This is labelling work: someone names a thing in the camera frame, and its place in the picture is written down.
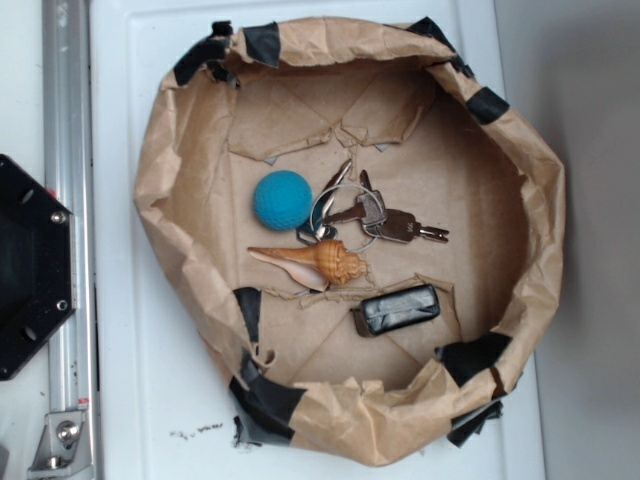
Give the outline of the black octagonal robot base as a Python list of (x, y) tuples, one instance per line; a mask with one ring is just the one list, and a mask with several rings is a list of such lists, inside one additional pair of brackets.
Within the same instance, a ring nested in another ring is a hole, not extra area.
[(73, 214), (1, 156), (1, 379), (9, 381), (75, 311)]

